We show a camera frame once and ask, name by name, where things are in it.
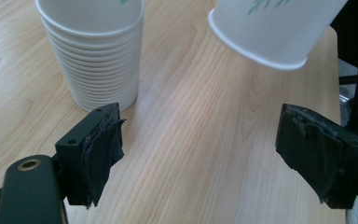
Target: green printed logo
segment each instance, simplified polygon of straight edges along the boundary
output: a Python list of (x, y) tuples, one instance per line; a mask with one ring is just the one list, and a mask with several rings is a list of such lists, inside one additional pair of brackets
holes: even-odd
[[(261, 7), (263, 8), (263, 10), (266, 9), (267, 7), (269, 7), (271, 1), (272, 0), (254, 0), (253, 6), (248, 11), (248, 16), (254, 12), (257, 12), (257, 10)], [(288, 2), (290, 2), (290, 0), (279, 0), (278, 3), (274, 5), (274, 8), (286, 5)]]

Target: wood grain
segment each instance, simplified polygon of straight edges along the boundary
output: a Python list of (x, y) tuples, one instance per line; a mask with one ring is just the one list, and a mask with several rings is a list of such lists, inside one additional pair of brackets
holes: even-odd
[[(275, 152), (283, 103), (339, 121), (337, 38), (295, 72), (261, 67), (209, 30), (210, 0), (148, 0), (136, 102), (122, 112), (125, 158), (98, 207), (71, 223), (339, 223)], [(87, 115), (76, 105), (32, 1), (0, 0), (0, 188), (6, 168)]]

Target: white paper cup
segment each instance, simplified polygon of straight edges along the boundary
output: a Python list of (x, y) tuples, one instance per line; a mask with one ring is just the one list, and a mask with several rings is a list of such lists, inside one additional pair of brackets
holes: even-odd
[(128, 32), (144, 14), (140, 0), (35, 0), (35, 4), (55, 28), (90, 40)]
[(61, 64), (61, 66), (62, 66), (62, 70), (67, 71), (73, 77), (83, 79), (85, 81), (86, 80), (87, 81), (98, 81), (98, 80), (100, 80), (100, 81), (106, 82), (107, 79), (119, 78), (119, 77), (127, 76), (134, 65), (130, 64), (130, 66), (120, 68), (118, 70), (115, 70), (111, 74), (107, 74), (107, 75), (104, 75), (104, 76), (97, 76), (97, 75), (95, 75), (93, 73), (82, 74), (82, 73), (78, 73), (77, 71), (75, 71), (74, 69), (72, 69), (71, 67), (69, 67), (69, 66), (67, 66), (65, 64)]
[(133, 98), (132, 96), (134, 94), (137, 94), (137, 86), (135, 88), (134, 87), (135, 86), (129, 86), (126, 91), (126, 94), (117, 95), (115, 93), (109, 93), (106, 94), (106, 97), (104, 98), (100, 98), (99, 96), (87, 95), (79, 91), (74, 92), (74, 95), (76, 96), (77, 102), (79, 104), (84, 103), (87, 105), (92, 105), (94, 107), (111, 104), (112, 102), (118, 102), (122, 104), (122, 101)]
[(110, 62), (114, 63), (114, 60), (122, 60), (123, 57), (126, 55), (129, 55), (139, 49), (141, 45), (142, 39), (137, 39), (136, 42), (132, 41), (131, 45), (127, 46), (126, 48), (122, 49), (119, 52), (112, 52), (110, 54), (106, 55), (85, 55), (85, 54), (79, 54), (76, 52), (73, 52), (68, 49), (63, 49), (62, 47), (58, 46), (54, 41), (50, 41), (50, 44), (53, 48), (55, 48), (58, 55), (61, 57), (61, 55), (68, 56), (73, 59), (78, 59), (79, 61), (85, 61), (85, 62), (96, 62), (96, 63), (103, 63), (103, 62)]
[(347, 0), (220, 0), (208, 17), (230, 48), (258, 63), (301, 67)]
[(139, 34), (138, 36), (129, 36), (129, 39), (126, 43), (121, 44), (115, 48), (104, 48), (104, 49), (82, 49), (73, 47), (71, 45), (67, 45), (64, 42), (62, 42), (57, 37), (54, 37), (48, 32), (48, 38), (51, 42), (53, 42), (56, 46), (60, 47), (61, 49), (65, 49), (69, 52), (73, 52), (74, 54), (79, 55), (85, 55), (85, 56), (104, 56), (104, 55), (110, 55), (115, 53), (120, 53), (124, 49), (130, 48), (133, 46), (134, 41), (138, 41), (142, 37), (142, 34)]
[(98, 67), (89, 67), (83, 68), (80, 65), (72, 64), (70, 62), (66, 62), (65, 60), (61, 59), (62, 65), (65, 66), (65, 69), (72, 71), (76, 74), (76, 76), (89, 78), (89, 79), (106, 79), (106, 77), (112, 76), (122, 76), (122, 73), (126, 73), (129, 69), (133, 67), (133, 62), (124, 64), (120, 67), (107, 67), (107, 68), (98, 68)]
[(79, 86), (80, 89), (87, 89), (90, 92), (104, 92), (104, 91), (110, 91), (110, 92), (120, 92), (120, 89), (125, 88), (125, 86), (129, 83), (130, 80), (132, 80), (132, 76), (123, 76), (120, 78), (113, 78), (109, 81), (96, 81), (96, 80), (82, 80), (79, 79), (76, 76), (67, 75), (68, 79), (71, 80), (72, 83)]
[(69, 63), (65, 63), (63, 60), (60, 60), (59, 58), (57, 59), (60, 65), (62, 66), (62, 69), (71, 71), (73, 74), (76, 75), (79, 74), (81, 77), (112, 77), (112, 76), (117, 77), (117, 75), (119, 75), (123, 71), (126, 71), (129, 68), (136, 66), (137, 63), (136, 61), (137, 59), (135, 57), (130, 57), (131, 61), (123, 62), (123, 64), (114, 64), (112, 67), (110, 67), (111, 69), (107, 71), (90, 71), (90, 70), (76, 68)]
[(97, 66), (97, 65), (88, 65), (83, 64), (81, 61), (75, 61), (70, 60), (63, 54), (60, 54), (59, 52), (56, 53), (57, 60), (61, 61), (62, 64), (67, 65), (70, 68), (73, 68), (75, 71), (79, 71), (80, 73), (86, 72), (88, 73), (94, 73), (96, 76), (99, 73), (115, 73), (118, 70), (123, 70), (129, 66), (133, 66), (133, 60), (136, 59), (137, 54), (139, 54), (139, 50), (137, 49), (134, 52), (131, 52), (128, 55), (125, 55), (117, 60), (114, 60), (112, 62), (106, 62), (104, 66)]
[(126, 44), (132, 36), (142, 35), (144, 20), (138, 20), (130, 30), (111, 36), (93, 36), (83, 37), (79, 35), (67, 34), (66, 32), (54, 28), (54, 26), (41, 17), (41, 21), (45, 26), (49, 35), (54, 36), (65, 45), (78, 49), (112, 49)]
[(87, 67), (105, 67), (105, 66), (110, 66), (112, 64), (112, 62), (110, 62), (110, 61), (106, 61), (106, 62), (83, 61), (83, 60), (79, 60), (79, 59), (73, 58), (73, 57), (65, 55), (65, 54), (61, 54), (60, 58), (64, 58), (68, 62), (79, 64), (79, 65), (84, 65)]
[(133, 85), (128, 89), (126, 94), (116, 95), (115, 98), (110, 98), (107, 101), (96, 101), (92, 99), (87, 99), (84, 96), (78, 96), (78, 92), (72, 92), (76, 103), (84, 108), (85, 110), (91, 111), (99, 106), (110, 104), (111, 102), (118, 102), (120, 104), (120, 110), (124, 110), (132, 104), (136, 99), (138, 93), (138, 81), (139, 78), (136, 78), (133, 82)]

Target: cup rim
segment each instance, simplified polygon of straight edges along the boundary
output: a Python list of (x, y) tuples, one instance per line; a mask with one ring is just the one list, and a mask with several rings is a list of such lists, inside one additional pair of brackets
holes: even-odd
[(118, 80), (125, 79), (128, 76), (128, 74), (133, 73), (134, 69), (136, 69), (136, 67), (135, 68), (128, 67), (128, 68), (122, 69), (120, 71), (117, 71), (117, 73), (114, 73), (111, 76), (97, 77), (95, 79), (93, 77), (96, 77), (96, 76), (87, 76), (87, 75), (79, 74), (76, 71), (71, 70), (68, 67), (64, 68), (65, 72), (67, 73), (67, 76), (72, 77), (72, 78), (76, 79), (77, 81), (100, 83), (100, 84), (112, 83), (112, 82), (117, 82)]
[[(140, 50), (137, 50), (137, 51), (134, 51), (132, 53), (132, 55), (124, 58), (124, 62), (127, 61), (126, 59), (131, 59), (133, 57), (133, 60), (136, 60), (135, 62), (136, 63), (139, 63), (140, 60), (138, 59), (139, 56), (137, 55), (138, 52)], [(131, 67), (131, 64), (134, 64), (132, 62), (129, 62), (129, 63), (124, 63), (124, 64), (115, 64), (114, 66), (105, 66), (104, 68), (109, 68), (107, 71), (104, 70), (104, 71), (89, 71), (89, 70), (84, 70), (84, 69), (80, 69), (80, 68), (76, 68), (74, 66), (72, 66), (71, 64), (67, 63), (67, 62), (64, 62), (61, 58), (58, 58), (58, 61), (59, 63), (61, 63), (63, 66), (65, 66), (66, 68), (69, 68), (70, 70), (76, 72), (76, 73), (79, 73), (79, 74), (82, 74), (82, 75), (85, 75), (85, 76), (96, 76), (96, 77), (105, 77), (105, 76), (111, 76), (113, 74), (115, 74), (117, 71), (122, 71), (122, 70), (125, 70), (125, 69), (128, 69), (129, 67)]]
[(120, 60), (123, 57), (128, 57), (128, 55), (133, 54), (137, 51), (141, 51), (142, 49), (142, 44), (141, 47), (139, 48), (139, 46), (136, 46), (136, 48), (132, 49), (130, 52), (125, 53), (124, 55), (115, 55), (115, 54), (111, 54), (111, 55), (107, 55), (107, 56), (87, 56), (87, 55), (79, 55), (77, 53), (71, 52), (68, 49), (63, 49), (62, 47), (58, 46), (56, 43), (54, 43), (53, 41), (50, 41), (51, 46), (54, 48), (54, 50), (57, 50), (60, 54), (64, 54), (70, 58), (79, 60), (79, 61), (83, 61), (83, 62), (89, 62), (89, 63), (107, 63), (107, 62), (112, 62), (115, 60)]
[(45, 19), (51, 25), (53, 25), (54, 27), (58, 28), (59, 30), (61, 30), (69, 35), (77, 35), (77, 36), (86, 37), (86, 38), (111, 37), (111, 36), (121, 35), (123, 33), (126, 33), (129, 30), (131, 30), (133, 27), (135, 27), (139, 22), (142, 22), (142, 20), (144, 19), (144, 14), (145, 14), (145, 3), (144, 3), (144, 0), (141, 0), (141, 13), (139, 13), (138, 18), (135, 20), (135, 22), (133, 24), (131, 24), (127, 27), (124, 27), (124, 28), (117, 29), (115, 31), (111, 31), (111, 32), (88, 33), (88, 32), (80, 32), (80, 31), (77, 31), (77, 30), (74, 30), (74, 29), (71, 29), (68, 27), (64, 27), (64, 26), (58, 24), (55, 20), (50, 18), (49, 15), (43, 10), (43, 8), (40, 6), (39, 1), (40, 0), (35, 0), (35, 5), (43, 19)]
[[(70, 61), (68, 61), (67, 59), (64, 59), (64, 58), (61, 58), (60, 59), (62, 61), (62, 63), (70, 68), (71, 70), (74, 70), (74, 72), (76, 70), (80, 70), (80, 71), (84, 71), (84, 72), (90, 72), (90, 73), (101, 73), (101, 72), (115, 72), (116, 73), (119, 73), (121, 71), (125, 71), (129, 68), (132, 67), (131, 63), (127, 63), (125, 65), (122, 65), (120, 67), (92, 67), (92, 71), (91, 71), (91, 68), (90, 67), (87, 67), (87, 66), (83, 66), (83, 65), (80, 65), (80, 64), (76, 64), (76, 63), (72, 63)], [(81, 74), (82, 76), (90, 76), (90, 74)]]
[(95, 93), (100, 93), (103, 95), (106, 94), (118, 94), (125, 90), (125, 86), (130, 84), (130, 81), (127, 80), (127, 82), (123, 81), (122, 83), (118, 83), (116, 86), (112, 86), (110, 88), (101, 89), (98, 87), (89, 87), (89, 86), (83, 86), (73, 80), (69, 80), (71, 85), (76, 87), (79, 92), (83, 92), (86, 95), (94, 95)]
[(77, 84), (73, 83), (72, 80), (69, 80), (68, 85), (71, 88), (76, 88), (77, 89), (77, 95), (81, 95), (85, 98), (88, 98), (89, 100), (96, 100), (96, 101), (100, 101), (101, 99), (106, 99), (107, 95), (115, 95), (115, 96), (122, 96), (122, 95), (126, 95), (128, 93), (128, 91), (132, 91), (133, 89), (137, 88), (139, 84), (139, 77), (135, 76), (132, 77), (131, 80), (127, 81), (122, 88), (117, 89), (117, 90), (109, 90), (109, 91), (95, 91), (93, 89), (93, 91), (90, 90), (90, 88), (82, 88), (79, 87)]
[(100, 104), (108, 104), (108, 102), (113, 101), (113, 100), (117, 100), (117, 99), (121, 99), (121, 100), (126, 100), (129, 98), (129, 95), (131, 95), (131, 93), (133, 91), (136, 91), (137, 86), (133, 85), (130, 88), (128, 88), (125, 92), (121, 93), (121, 94), (109, 94), (108, 97), (105, 98), (92, 98), (92, 97), (87, 97), (84, 96), (82, 94), (78, 94), (77, 96), (82, 98), (83, 101), (88, 102), (89, 104), (92, 103), (100, 103)]
[(139, 36), (130, 36), (129, 40), (127, 40), (124, 43), (120, 43), (117, 46), (104, 46), (104, 48), (94, 48), (92, 45), (89, 45), (88, 48), (82, 48), (82, 47), (76, 47), (73, 46), (69, 43), (66, 43), (66, 40), (60, 38), (59, 36), (56, 36), (55, 34), (53, 34), (52, 32), (48, 32), (47, 36), (50, 40), (52, 40), (56, 45), (58, 45), (59, 47), (66, 49), (66, 50), (70, 50), (72, 52), (75, 53), (79, 53), (79, 54), (85, 54), (85, 55), (92, 55), (92, 56), (99, 56), (99, 55), (105, 55), (105, 54), (111, 54), (111, 53), (117, 53), (125, 48), (128, 47), (128, 45), (130, 45), (131, 43), (138, 41)]
[[(94, 104), (94, 105), (90, 105), (89, 102), (84, 102), (84, 100), (82, 99), (77, 99), (77, 95), (75, 93), (72, 92), (72, 95), (73, 95), (73, 98), (75, 100), (75, 102), (83, 109), (85, 109), (86, 111), (91, 111), (95, 108), (97, 108), (98, 106), (101, 106), (101, 105), (105, 105), (106, 103), (98, 103), (98, 104)], [(129, 97), (126, 97), (126, 98), (122, 98), (122, 99), (119, 99), (119, 100), (112, 100), (111, 102), (109, 103), (119, 103), (120, 104), (120, 111), (122, 110), (125, 110), (127, 109), (129, 106), (131, 106), (133, 104), (133, 102), (136, 100), (138, 96), (138, 90), (136, 89), (134, 91), (134, 94), (133, 95), (130, 95)]]
[(92, 96), (88, 96), (88, 95), (84, 95), (80, 92), (77, 92), (78, 96), (81, 96), (83, 99), (87, 100), (87, 101), (94, 101), (94, 102), (105, 102), (105, 101), (110, 101), (113, 98), (126, 98), (126, 95), (128, 93), (131, 93), (132, 91), (134, 91), (135, 89), (135, 85), (133, 86), (129, 86), (125, 91), (120, 92), (120, 93), (107, 93), (105, 94), (105, 97), (92, 97)]
[(89, 72), (106, 72), (107, 70), (116, 70), (118, 68), (124, 67), (131, 62), (132, 59), (138, 57), (140, 53), (139, 49), (132, 49), (129, 52), (126, 52), (119, 57), (111, 58), (108, 60), (96, 61), (94, 65), (87, 64), (87, 61), (81, 60), (81, 58), (76, 57), (76, 55), (68, 54), (65, 51), (60, 49), (54, 49), (57, 59), (63, 61), (65, 64), (69, 64), (72, 67), (79, 69), (81, 71)]
[(66, 36), (66, 35), (70, 35), (70, 34), (61, 34), (60, 30), (57, 30), (58, 28), (54, 28), (51, 27), (52, 24), (48, 24), (48, 21), (46, 21), (43, 17), (41, 17), (41, 21), (45, 27), (46, 32), (48, 33), (48, 35), (52, 35), (54, 36), (56, 39), (60, 40), (60, 42), (62, 42), (63, 44), (67, 45), (67, 46), (71, 46), (73, 48), (77, 48), (77, 49), (114, 49), (117, 48), (123, 44), (126, 44), (127, 41), (123, 42), (123, 43), (116, 43), (114, 45), (112, 45), (112, 43), (89, 43), (90, 41), (98, 41), (98, 40), (102, 40), (102, 39), (110, 39), (112, 40), (112, 38), (118, 38), (121, 36), (127, 36), (125, 39), (132, 39), (135, 38), (136, 36), (142, 36), (142, 30), (143, 30), (143, 24), (142, 23), (138, 23), (136, 24), (134, 27), (132, 27), (130, 30), (120, 34), (120, 35), (113, 35), (113, 36), (106, 36), (106, 37), (101, 37), (101, 38), (88, 38), (88, 37), (82, 37), (82, 36), (76, 36), (74, 35), (75, 39), (71, 39), (70, 37)]

